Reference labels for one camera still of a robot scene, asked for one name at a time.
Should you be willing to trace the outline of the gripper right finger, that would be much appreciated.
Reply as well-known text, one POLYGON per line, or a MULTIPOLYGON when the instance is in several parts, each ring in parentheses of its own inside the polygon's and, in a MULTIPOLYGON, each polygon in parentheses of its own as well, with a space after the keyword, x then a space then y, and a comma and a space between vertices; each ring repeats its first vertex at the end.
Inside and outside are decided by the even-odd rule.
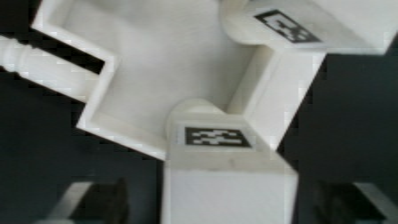
POLYGON ((315 224, 398 224, 398 205, 373 183, 318 182, 315 224))

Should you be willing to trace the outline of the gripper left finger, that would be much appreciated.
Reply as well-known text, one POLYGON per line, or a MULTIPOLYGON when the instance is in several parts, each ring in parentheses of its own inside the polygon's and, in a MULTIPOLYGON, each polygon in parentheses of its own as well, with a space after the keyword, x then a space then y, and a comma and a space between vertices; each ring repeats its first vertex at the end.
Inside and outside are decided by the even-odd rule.
POLYGON ((34 224, 127 224, 128 216, 125 180, 112 184, 75 182, 48 216, 34 224))

